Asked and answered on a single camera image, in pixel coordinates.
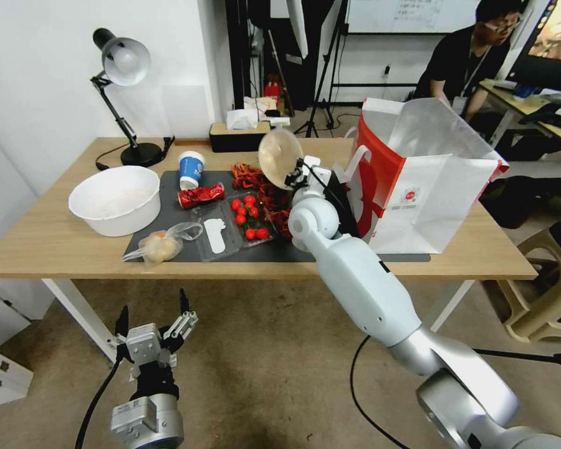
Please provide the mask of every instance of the lanyard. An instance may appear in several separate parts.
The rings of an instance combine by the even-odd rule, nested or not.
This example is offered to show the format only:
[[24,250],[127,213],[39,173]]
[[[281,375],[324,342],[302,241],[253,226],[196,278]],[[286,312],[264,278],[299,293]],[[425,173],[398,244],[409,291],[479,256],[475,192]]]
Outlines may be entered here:
[[491,50],[491,47],[488,47],[488,50],[485,51],[484,56],[482,56],[482,59],[480,60],[480,62],[478,63],[478,65],[476,66],[476,70],[474,70],[474,73],[472,73],[472,76],[470,76],[468,78],[468,73],[469,73],[469,61],[472,59],[472,53],[473,53],[473,48],[472,48],[472,44],[474,42],[474,33],[472,32],[472,37],[469,40],[469,55],[467,58],[467,64],[466,64],[466,76],[464,78],[464,80],[467,80],[465,83],[465,86],[463,87],[463,90],[461,91],[461,95],[460,97],[463,97],[463,95],[466,93],[466,90],[468,89],[470,83],[472,82],[472,80],[474,79],[474,77],[476,76],[476,74],[478,73],[478,70],[480,69],[480,66],[482,65],[482,63],[484,62],[484,59],[486,59],[486,57],[488,56],[488,52]]

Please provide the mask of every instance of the whiteboard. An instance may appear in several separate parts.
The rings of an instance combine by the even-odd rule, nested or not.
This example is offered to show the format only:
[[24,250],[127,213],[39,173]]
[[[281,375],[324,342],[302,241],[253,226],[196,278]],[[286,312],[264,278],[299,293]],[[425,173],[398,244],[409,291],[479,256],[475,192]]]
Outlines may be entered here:
[[476,21],[480,0],[350,0],[349,33],[450,33]]

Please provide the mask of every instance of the wooden table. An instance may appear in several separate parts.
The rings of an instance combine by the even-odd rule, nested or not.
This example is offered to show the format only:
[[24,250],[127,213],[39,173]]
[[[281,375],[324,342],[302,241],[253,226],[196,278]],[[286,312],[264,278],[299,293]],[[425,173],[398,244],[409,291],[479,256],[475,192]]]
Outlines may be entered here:
[[[161,143],[158,140],[147,140]],[[100,348],[114,360],[112,334],[71,279],[316,279],[314,263],[163,263],[150,271],[120,257],[130,236],[107,238],[96,234],[68,210],[73,188],[97,172],[97,155],[124,143],[98,138],[0,241],[0,278],[41,278]],[[306,154],[331,167],[344,166],[351,140],[302,139]],[[185,150],[202,153],[207,170],[227,170],[236,162],[257,165],[257,153],[213,153],[209,145],[172,146],[167,158],[152,169],[161,175],[175,170]],[[114,152],[101,162],[120,164]],[[436,330],[476,279],[532,279],[536,272],[486,210],[476,203],[443,254],[427,263],[387,263],[401,279],[457,281],[453,296],[435,304],[425,323]]]
[[[530,115],[544,105],[549,104],[549,100],[541,95],[530,95],[524,100],[514,100],[513,93],[507,90],[498,89],[494,86],[493,80],[480,82],[480,88],[489,94],[489,100],[506,108],[507,112],[501,120],[496,131],[493,133],[490,144],[496,147],[505,131],[512,125],[513,121],[519,120],[526,115]],[[561,128],[543,122],[537,122],[535,126],[548,136],[554,136],[561,140]]]

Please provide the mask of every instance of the shopping bag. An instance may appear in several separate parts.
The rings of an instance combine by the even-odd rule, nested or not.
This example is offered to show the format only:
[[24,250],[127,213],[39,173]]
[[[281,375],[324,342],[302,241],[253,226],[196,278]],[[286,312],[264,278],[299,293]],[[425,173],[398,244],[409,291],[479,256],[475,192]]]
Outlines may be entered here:
[[358,232],[383,254],[442,253],[509,167],[437,99],[367,99],[352,151],[348,198]]

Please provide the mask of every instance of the glasses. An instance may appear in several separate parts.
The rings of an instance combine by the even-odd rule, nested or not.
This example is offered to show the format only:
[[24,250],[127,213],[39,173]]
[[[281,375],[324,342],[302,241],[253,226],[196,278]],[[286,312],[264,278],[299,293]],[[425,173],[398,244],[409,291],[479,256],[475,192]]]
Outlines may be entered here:
[[482,25],[499,34],[505,34],[515,28],[521,23],[520,19],[515,22],[500,22],[499,24],[491,24],[490,22],[483,22]]

